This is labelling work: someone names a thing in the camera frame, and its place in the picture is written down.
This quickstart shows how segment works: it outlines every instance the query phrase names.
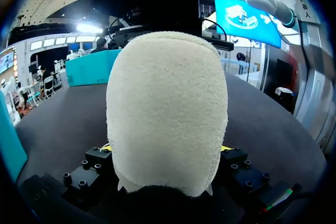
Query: blue sign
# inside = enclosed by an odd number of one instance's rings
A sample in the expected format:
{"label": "blue sign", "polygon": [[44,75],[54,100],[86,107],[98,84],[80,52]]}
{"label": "blue sign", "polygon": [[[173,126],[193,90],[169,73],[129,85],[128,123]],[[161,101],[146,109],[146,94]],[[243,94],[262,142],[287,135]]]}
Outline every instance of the blue sign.
{"label": "blue sign", "polygon": [[[226,34],[257,40],[281,47],[277,24],[268,15],[243,0],[215,0],[217,23]],[[223,31],[217,26],[217,32]]]}

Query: teal box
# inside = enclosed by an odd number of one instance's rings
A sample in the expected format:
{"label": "teal box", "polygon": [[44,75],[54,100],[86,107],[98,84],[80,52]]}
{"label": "teal box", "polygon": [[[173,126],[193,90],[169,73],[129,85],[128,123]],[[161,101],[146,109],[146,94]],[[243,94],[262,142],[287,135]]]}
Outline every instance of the teal box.
{"label": "teal box", "polygon": [[105,50],[66,62],[69,86],[108,83],[112,66],[121,50]]}
{"label": "teal box", "polygon": [[27,154],[16,134],[8,114],[4,94],[0,91],[0,152],[13,182],[27,162]]}

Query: black table surface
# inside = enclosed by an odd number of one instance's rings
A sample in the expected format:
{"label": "black table surface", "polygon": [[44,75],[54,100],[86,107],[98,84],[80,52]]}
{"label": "black table surface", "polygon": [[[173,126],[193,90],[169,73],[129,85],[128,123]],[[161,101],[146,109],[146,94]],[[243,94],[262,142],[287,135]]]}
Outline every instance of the black table surface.
{"label": "black table surface", "polygon": [[[302,192],[312,191],[326,160],[309,133],[261,91],[230,74],[226,81],[229,120],[224,145],[245,150],[259,170],[270,172],[272,184],[283,179],[301,184]],[[17,124],[28,155],[18,184],[44,173],[62,181],[63,173],[77,168],[88,149],[107,142],[106,87],[61,89]],[[297,200],[284,219],[292,218],[303,201]]]}

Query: terry cloth fabric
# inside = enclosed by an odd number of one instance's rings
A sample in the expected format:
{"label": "terry cloth fabric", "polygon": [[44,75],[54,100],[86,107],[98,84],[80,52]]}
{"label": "terry cloth fabric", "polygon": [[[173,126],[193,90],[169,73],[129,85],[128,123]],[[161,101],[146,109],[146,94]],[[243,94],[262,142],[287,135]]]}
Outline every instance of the terry cloth fabric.
{"label": "terry cloth fabric", "polygon": [[114,62],[106,100],[119,187],[168,186],[192,197],[210,188],[228,121],[210,43],[170,31],[133,39]]}

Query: yellow part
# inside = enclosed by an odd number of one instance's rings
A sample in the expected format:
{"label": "yellow part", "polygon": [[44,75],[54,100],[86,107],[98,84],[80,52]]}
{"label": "yellow part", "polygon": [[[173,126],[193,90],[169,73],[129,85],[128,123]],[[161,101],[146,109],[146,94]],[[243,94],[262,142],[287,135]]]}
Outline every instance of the yellow part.
{"label": "yellow part", "polygon": [[[111,146],[106,146],[106,147],[103,148],[103,150],[105,150],[105,149],[112,151]],[[223,150],[232,150],[232,149],[233,148],[222,145],[222,148],[220,149],[220,151],[222,152]]]}
{"label": "yellow part", "polygon": [[233,148],[222,145],[222,149],[220,151],[222,152],[223,150],[232,150],[232,149]]}
{"label": "yellow part", "polygon": [[111,148],[111,146],[109,145],[109,146],[105,146],[105,147],[103,148],[103,150],[109,150],[109,151],[112,151],[112,148]]}

